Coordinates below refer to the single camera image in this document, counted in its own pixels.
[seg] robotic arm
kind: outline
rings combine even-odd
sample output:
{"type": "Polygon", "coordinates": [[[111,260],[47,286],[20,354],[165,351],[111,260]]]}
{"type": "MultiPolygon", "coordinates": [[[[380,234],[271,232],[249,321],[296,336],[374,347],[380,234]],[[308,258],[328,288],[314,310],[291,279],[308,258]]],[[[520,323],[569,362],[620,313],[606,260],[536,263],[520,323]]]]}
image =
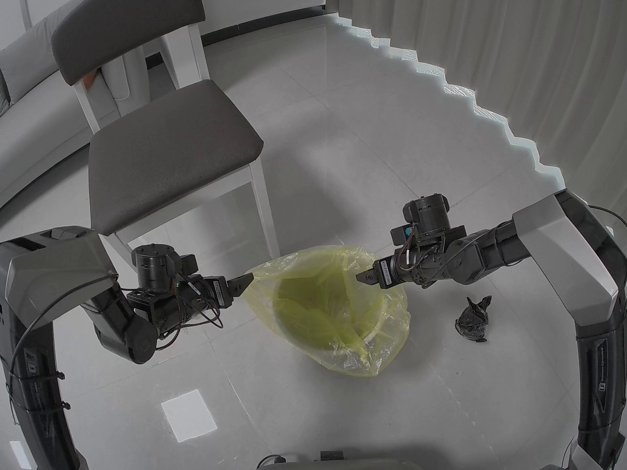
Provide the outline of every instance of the robotic arm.
{"type": "Polygon", "coordinates": [[[132,260],[139,287],[125,296],[95,231],[54,228],[0,244],[0,355],[12,408],[40,470],[87,469],[65,419],[70,405],[59,393],[65,377],[56,370],[56,317],[82,306],[106,349],[143,364],[168,346],[158,348],[158,339],[178,333],[195,314],[221,325],[220,310],[253,280],[195,274],[194,255],[161,244],[137,247],[132,260]],[[212,318],[203,313],[208,309],[212,318]]]}
{"type": "Polygon", "coordinates": [[[581,406],[568,468],[613,466],[624,443],[619,427],[626,386],[627,259],[612,235],[567,190],[516,212],[511,221],[470,235],[463,226],[451,228],[448,210],[440,194],[406,204],[407,224],[391,231],[399,248],[357,280],[383,289],[403,282],[427,288],[442,279],[472,284],[501,266],[532,257],[575,320],[581,406]]]}

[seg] chair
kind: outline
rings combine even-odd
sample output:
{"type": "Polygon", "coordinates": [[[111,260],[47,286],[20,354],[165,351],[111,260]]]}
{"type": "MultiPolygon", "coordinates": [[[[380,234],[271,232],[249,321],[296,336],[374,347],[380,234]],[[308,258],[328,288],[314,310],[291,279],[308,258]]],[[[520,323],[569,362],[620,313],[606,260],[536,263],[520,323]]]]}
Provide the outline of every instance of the chair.
{"type": "Polygon", "coordinates": [[[53,52],[94,133],[91,227],[131,266],[129,242],[251,183],[272,258],[280,255],[260,154],[263,141],[209,79],[201,0],[85,0],[57,27],[53,52]],[[100,129],[82,78],[152,39],[176,91],[100,129]]]}

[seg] chair seat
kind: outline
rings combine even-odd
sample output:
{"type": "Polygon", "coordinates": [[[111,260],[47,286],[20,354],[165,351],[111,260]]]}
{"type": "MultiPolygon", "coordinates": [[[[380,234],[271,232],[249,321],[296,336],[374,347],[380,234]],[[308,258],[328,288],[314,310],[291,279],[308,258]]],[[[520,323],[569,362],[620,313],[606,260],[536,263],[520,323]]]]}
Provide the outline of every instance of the chair seat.
{"type": "Polygon", "coordinates": [[[111,235],[250,164],[263,141],[211,80],[169,93],[91,139],[91,228],[111,235]]]}

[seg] curtain fold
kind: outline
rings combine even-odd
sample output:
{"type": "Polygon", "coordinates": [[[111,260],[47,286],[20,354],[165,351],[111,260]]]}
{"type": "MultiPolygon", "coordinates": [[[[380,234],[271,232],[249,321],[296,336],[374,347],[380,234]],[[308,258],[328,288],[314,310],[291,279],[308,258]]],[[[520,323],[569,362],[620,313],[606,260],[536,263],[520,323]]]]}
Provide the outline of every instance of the curtain fold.
{"type": "Polygon", "coordinates": [[[587,200],[627,212],[626,0],[327,0],[415,50],[536,142],[587,200]]]}

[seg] translucent garbage bag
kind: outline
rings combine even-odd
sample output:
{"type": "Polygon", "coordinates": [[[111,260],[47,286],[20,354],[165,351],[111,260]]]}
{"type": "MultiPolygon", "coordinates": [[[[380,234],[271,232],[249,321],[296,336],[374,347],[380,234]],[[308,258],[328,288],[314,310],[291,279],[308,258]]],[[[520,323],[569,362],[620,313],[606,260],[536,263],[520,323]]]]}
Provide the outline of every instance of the translucent garbage bag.
{"type": "Polygon", "coordinates": [[[374,260],[360,247],[312,247],[254,268],[243,297],[273,333],[327,369],[376,376],[403,348],[410,314],[402,286],[357,282],[374,260]]]}

